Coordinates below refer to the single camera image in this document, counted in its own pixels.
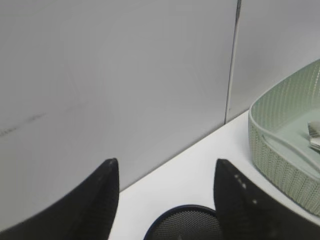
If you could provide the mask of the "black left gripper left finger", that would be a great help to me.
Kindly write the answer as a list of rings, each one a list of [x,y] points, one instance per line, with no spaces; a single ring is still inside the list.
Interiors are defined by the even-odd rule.
[[[119,163],[105,160],[80,185],[0,233],[2,240],[107,240],[120,195]]]

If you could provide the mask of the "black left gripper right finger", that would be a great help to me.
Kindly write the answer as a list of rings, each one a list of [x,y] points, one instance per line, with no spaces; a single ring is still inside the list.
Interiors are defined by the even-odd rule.
[[[213,199],[226,240],[318,240],[320,227],[249,180],[227,159],[215,166]]]

